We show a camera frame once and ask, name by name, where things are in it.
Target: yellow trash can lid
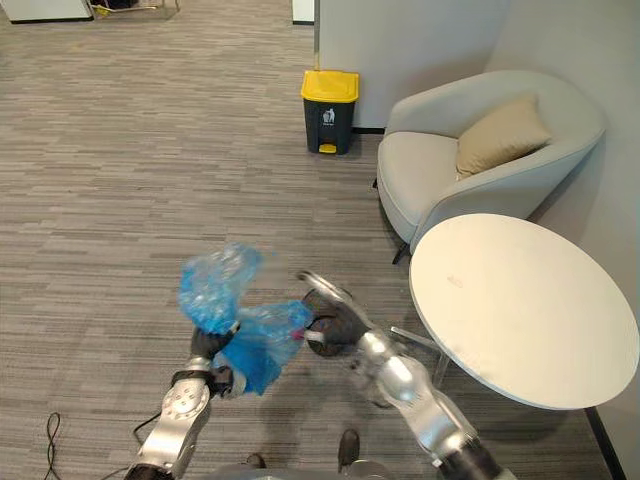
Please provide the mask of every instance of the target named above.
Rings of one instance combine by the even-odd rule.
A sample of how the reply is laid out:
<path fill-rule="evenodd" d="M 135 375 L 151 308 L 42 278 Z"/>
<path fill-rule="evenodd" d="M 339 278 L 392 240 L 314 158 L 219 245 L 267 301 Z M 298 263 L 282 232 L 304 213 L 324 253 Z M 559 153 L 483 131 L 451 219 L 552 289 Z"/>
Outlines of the yellow trash can lid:
<path fill-rule="evenodd" d="M 314 102 L 355 102 L 358 99 L 359 77 L 357 73 L 307 70 L 304 72 L 300 95 Z"/>

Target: person's foot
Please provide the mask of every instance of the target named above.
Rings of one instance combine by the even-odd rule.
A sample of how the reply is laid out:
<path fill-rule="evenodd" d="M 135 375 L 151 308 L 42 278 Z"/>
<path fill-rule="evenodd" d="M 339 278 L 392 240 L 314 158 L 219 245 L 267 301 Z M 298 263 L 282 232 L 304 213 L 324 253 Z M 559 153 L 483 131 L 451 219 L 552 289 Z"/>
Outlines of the person's foot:
<path fill-rule="evenodd" d="M 345 430 L 338 449 L 338 473 L 360 458 L 360 435 L 353 429 Z"/>
<path fill-rule="evenodd" d="M 247 465 L 251 465 L 253 468 L 267 468 L 267 463 L 259 453 L 252 453 L 249 455 L 245 463 Z"/>

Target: label on trash can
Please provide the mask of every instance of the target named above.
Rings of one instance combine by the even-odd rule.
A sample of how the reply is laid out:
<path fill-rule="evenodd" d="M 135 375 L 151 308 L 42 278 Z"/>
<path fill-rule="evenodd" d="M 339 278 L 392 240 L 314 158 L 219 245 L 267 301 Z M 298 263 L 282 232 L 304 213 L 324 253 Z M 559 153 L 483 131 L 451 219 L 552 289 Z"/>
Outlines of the label on trash can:
<path fill-rule="evenodd" d="M 325 110 L 322 114 L 322 126 L 324 127 L 333 127 L 336 121 L 336 112 L 333 111 L 333 108 Z"/>

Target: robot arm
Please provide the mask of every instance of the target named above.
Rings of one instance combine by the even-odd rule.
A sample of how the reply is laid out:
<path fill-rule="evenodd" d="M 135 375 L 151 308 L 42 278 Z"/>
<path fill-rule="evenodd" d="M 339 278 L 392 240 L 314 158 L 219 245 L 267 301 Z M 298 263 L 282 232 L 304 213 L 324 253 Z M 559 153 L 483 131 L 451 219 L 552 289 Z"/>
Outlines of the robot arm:
<path fill-rule="evenodd" d="M 207 335 L 196 329 L 191 358 L 176 372 L 162 400 L 158 423 L 138 451 L 125 480 L 176 480 L 184 475 L 200 430 L 209 420 L 209 401 L 244 391 L 244 378 L 229 367 L 212 369 L 211 359 L 233 337 Z"/>
<path fill-rule="evenodd" d="M 298 278 L 333 304 L 343 319 L 333 331 L 312 332 L 311 339 L 357 346 L 356 374 L 365 384 L 374 382 L 382 396 L 400 411 L 445 479 L 515 479 L 482 446 L 476 430 L 455 404 L 433 386 L 424 365 L 404 355 L 398 344 L 368 320 L 349 294 L 312 272 L 300 272 Z"/>

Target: round table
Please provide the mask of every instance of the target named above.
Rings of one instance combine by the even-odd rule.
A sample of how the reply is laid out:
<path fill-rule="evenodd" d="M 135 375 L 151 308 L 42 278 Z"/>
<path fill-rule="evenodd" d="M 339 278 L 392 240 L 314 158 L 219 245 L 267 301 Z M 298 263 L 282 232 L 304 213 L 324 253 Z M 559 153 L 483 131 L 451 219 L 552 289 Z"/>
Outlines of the round table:
<path fill-rule="evenodd" d="M 512 217 L 446 220 L 420 240 L 411 294 L 440 348 L 522 403 L 576 409 L 615 397 L 640 350 L 626 299 L 591 257 Z"/>

